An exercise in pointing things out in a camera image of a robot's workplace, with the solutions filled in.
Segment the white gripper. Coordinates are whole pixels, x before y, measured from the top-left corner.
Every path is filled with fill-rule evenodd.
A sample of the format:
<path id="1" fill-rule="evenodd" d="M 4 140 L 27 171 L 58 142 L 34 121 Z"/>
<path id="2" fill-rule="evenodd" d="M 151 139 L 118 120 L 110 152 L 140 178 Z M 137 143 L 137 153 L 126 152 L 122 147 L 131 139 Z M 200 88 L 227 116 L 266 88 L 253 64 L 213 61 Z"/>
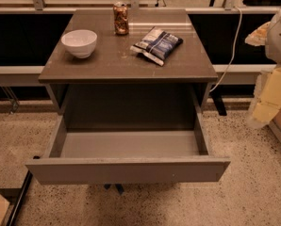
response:
<path id="1" fill-rule="evenodd" d="M 262 73 L 256 79 L 254 98 L 246 117 L 246 124 L 260 129 L 269 123 L 281 109 L 281 67 Z"/>

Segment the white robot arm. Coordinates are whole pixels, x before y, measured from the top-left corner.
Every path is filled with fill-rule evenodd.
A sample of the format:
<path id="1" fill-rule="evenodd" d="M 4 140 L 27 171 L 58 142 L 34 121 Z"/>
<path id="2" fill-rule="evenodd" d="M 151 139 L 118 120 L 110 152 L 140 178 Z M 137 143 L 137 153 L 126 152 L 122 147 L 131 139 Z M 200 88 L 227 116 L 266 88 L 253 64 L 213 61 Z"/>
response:
<path id="1" fill-rule="evenodd" d="M 269 22 L 249 34 L 245 42 L 264 45 L 266 57 L 276 63 L 271 72 L 257 78 L 255 98 L 248 110 L 248 125 L 258 129 L 269 124 L 281 109 L 281 8 Z"/>

